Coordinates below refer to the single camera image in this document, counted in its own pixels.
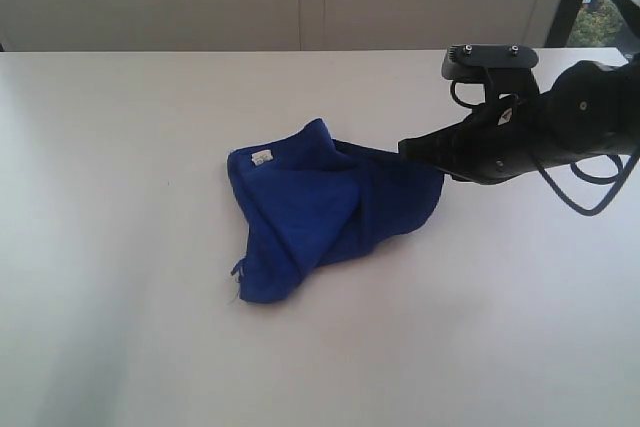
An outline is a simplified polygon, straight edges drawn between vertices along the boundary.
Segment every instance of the white table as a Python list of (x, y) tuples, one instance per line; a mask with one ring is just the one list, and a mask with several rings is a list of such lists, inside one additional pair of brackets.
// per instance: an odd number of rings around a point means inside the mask
[[(0, 425), (639, 425), (640, 172), (593, 219), (447, 180), (414, 234), (234, 301), (229, 151), (315, 117), (395, 150), (465, 115), (442, 56), (2, 54)], [(623, 62), (543, 51), (541, 87), (587, 58)]]

